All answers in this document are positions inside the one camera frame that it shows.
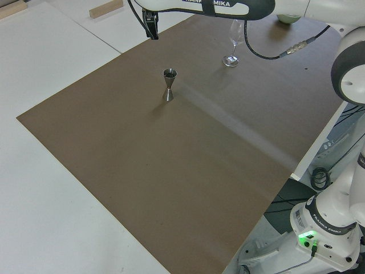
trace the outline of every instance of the brown paper sheet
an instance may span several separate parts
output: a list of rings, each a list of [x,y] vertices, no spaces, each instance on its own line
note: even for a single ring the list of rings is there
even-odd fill
[[[224,270],[341,103],[334,31],[277,61],[240,46],[227,68],[230,23],[193,16],[18,118],[172,274]],[[322,28],[269,17],[249,36],[274,55]]]

